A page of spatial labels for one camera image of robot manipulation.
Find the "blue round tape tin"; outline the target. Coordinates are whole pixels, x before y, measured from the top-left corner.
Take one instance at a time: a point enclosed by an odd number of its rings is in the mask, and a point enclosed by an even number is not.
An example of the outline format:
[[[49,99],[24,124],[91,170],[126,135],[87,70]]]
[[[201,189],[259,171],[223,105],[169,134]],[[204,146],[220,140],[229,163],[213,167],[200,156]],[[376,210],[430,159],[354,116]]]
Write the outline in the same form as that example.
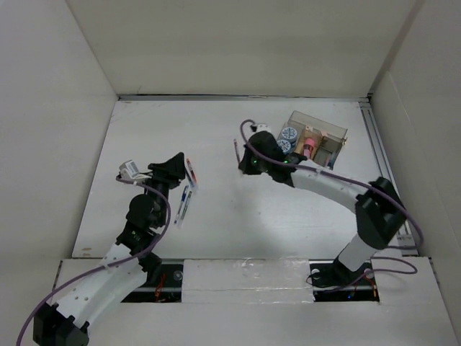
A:
[[[277,145],[282,149],[283,154],[290,154],[293,150],[292,144],[283,139],[278,140]]]
[[[288,141],[289,143],[295,143],[298,139],[298,131],[292,126],[285,126],[280,131],[279,139]]]

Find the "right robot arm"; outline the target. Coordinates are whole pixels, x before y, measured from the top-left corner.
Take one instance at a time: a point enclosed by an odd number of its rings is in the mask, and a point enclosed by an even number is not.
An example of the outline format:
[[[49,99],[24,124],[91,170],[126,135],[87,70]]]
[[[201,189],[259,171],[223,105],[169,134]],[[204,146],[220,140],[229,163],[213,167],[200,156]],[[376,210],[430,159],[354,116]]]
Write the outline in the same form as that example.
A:
[[[383,177],[367,184],[333,174],[306,156],[284,154],[276,138],[262,124],[252,125],[238,169],[245,175],[267,174],[275,182],[314,192],[350,210],[357,232],[334,259],[329,275],[348,284],[362,265],[388,247],[406,222],[404,207],[392,185]]]

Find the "pink capped pen refill tube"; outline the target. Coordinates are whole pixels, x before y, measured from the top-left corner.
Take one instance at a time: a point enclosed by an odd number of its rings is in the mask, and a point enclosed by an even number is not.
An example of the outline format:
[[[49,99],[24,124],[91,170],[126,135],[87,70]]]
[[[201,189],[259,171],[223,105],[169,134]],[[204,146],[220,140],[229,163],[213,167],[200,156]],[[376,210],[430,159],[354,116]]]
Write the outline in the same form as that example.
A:
[[[311,159],[315,149],[315,140],[313,138],[306,138],[303,144],[303,156]]]

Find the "red ink refill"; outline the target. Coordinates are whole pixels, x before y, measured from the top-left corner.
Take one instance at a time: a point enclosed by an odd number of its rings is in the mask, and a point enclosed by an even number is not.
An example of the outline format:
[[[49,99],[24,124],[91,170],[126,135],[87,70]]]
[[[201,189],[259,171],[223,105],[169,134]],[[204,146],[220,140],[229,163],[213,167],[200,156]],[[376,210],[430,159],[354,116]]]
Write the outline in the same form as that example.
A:
[[[238,141],[236,140],[236,138],[233,139],[233,147],[234,147],[234,151],[235,151],[235,155],[236,155],[236,161],[237,161],[237,165],[238,165],[240,163],[240,161],[241,161],[241,157],[240,157],[240,154],[239,154]]]

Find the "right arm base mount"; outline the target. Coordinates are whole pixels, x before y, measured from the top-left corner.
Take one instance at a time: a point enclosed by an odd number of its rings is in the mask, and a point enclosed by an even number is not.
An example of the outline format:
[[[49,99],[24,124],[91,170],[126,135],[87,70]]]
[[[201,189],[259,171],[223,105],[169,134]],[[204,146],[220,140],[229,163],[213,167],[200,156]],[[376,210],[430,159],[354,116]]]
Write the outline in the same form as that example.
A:
[[[306,283],[313,288],[313,299],[320,302],[378,302],[379,294],[371,262],[364,262],[351,272],[332,259],[310,259]]]

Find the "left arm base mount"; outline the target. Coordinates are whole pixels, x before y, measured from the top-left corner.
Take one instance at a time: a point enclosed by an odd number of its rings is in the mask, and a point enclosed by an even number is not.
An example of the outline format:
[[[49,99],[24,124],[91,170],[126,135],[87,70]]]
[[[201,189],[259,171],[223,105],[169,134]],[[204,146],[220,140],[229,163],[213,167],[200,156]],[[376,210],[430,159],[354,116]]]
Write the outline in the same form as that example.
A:
[[[184,260],[163,259],[147,281],[128,294],[123,303],[180,303],[184,279]]]

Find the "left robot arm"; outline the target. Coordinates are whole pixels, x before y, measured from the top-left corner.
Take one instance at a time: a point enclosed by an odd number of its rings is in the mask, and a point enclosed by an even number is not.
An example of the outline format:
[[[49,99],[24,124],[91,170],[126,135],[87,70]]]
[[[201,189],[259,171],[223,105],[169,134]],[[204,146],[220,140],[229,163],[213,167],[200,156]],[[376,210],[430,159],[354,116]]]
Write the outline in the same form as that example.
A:
[[[32,339],[37,345],[87,345],[98,318],[142,285],[160,279],[162,260],[153,249],[171,222],[169,192],[186,177],[184,154],[148,165],[120,165],[116,180],[142,188],[129,203],[125,226],[97,267],[60,286],[71,291],[55,303],[43,301],[33,314]]]

